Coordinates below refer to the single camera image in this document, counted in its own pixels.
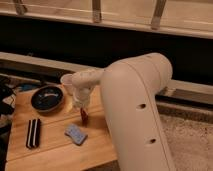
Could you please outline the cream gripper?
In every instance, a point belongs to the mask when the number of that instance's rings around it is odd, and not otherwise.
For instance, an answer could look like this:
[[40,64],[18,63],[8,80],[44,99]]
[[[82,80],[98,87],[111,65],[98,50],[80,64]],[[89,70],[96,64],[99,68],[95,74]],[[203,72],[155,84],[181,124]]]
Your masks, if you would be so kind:
[[90,112],[90,94],[91,90],[89,88],[75,88],[73,91],[73,105],[77,108],[86,108],[86,111]]

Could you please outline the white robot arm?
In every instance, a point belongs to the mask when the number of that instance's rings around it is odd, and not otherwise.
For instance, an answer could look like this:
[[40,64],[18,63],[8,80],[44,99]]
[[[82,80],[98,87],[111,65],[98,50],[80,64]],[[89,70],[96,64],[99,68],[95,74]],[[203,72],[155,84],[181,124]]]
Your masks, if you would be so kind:
[[73,102],[79,107],[87,105],[91,89],[100,86],[121,171],[176,171],[155,101],[171,77],[172,65],[160,53],[118,60],[71,77]]

